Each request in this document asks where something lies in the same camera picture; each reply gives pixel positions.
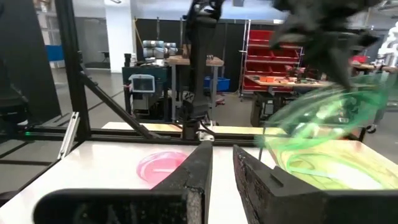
green translucent object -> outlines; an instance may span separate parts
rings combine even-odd
[[[387,88],[379,75],[352,78],[347,92],[338,85],[311,91],[276,112],[267,126],[283,129],[288,138],[267,138],[272,149],[306,149],[352,132],[386,105]]]
[[[396,164],[366,146],[329,141],[366,125],[386,106],[391,83],[381,75],[351,82],[350,92],[330,85],[283,107],[269,119],[260,146],[279,167],[319,189],[398,189]]]

wooden tabletop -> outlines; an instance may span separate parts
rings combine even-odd
[[[182,58],[182,55],[170,56],[166,59],[166,62],[169,65],[189,65],[188,58]],[[224,61],[219,59],[218,57],[214,57],[212,60],[206,61],[206,66],[209,67],[222,67],[224,65]]]
[[[353,66],[354,68],[358,68],[358,69],[368,69],[368,70],[375,70],[375,69],[377,69],[376,66],[370,65],[370,64],[352,64],[352,66]],[[383,71],[386,71],[386,72],[398,72],[398,68],[387,67],[387,66],[383,67],[382,70],[383,70]]]
[[[314,88],[320,88],[324,86],[328,86],[331,83],[326,82],[326,81],[318,81],[318,83],[314,84],[309,84],[309,83],[295,83],[295,82],[288,82],[288,83],[277,83],[277,82],[262,82],[260,80],[256,80],[254,77],[256,75],[245,75],[246,78],[252,80],[253,82],[257,83],[258,85],[262,86],[282,86],[282,87],[314,87]]]
[[[172,125],[172,124],[150,124],[150,123],[141,123],[145,126],[149,131],[166,131],[166,132],[181,132],[182,129]],[[122,130],[132,130],[130,125],[125,122],[108,122],[105,124],[103,129],[122,129]],[[262,128],[253,128],[253,127],[232,127],[232,126],[213,126],[209,128],[215,133],[218,134],[262,134]],[[267,134],[272,134],[273,131],[276,131],[279,128],[269,128],[267,129]]]

pink bowl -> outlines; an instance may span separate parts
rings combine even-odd
[[[153,188],[168,177],[187,157],[181,152],[151,154],[138,163],[137,175]]]

white tabletop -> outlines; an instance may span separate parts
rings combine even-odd
[[[137,174],[138,162],[153,153],[173,151],[190,154],[195,146],[84,142],[62,161],[0,208],[0,224],[31,224],[35,204],[59,189],[148,189]],[[246,148],[258,156],[256,148]],[[275,163],[268,152],[262,161]],[[209,224],[246,224],[246,216],[235,184],[232,147],[213,148]]]

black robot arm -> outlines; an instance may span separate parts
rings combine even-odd
[[[348,28],[348,18],[380,3],[380,0],[296,1],[274,0],[274,7],[289,11],[270,42],[278,47],[281,42],[293,42],[305,48],[303,61],[332,81],[349,90],[349,59],[377,41],[366,30]]]
[[[189,97],[183,100],[180,117],[184,122],[183,138],[195,139],[199,121],[208,112],[208,99],[204,94],[206,56],[210,41],[221,16],[224,0],[193,0],[186,18],[185,35],[191,43]]]

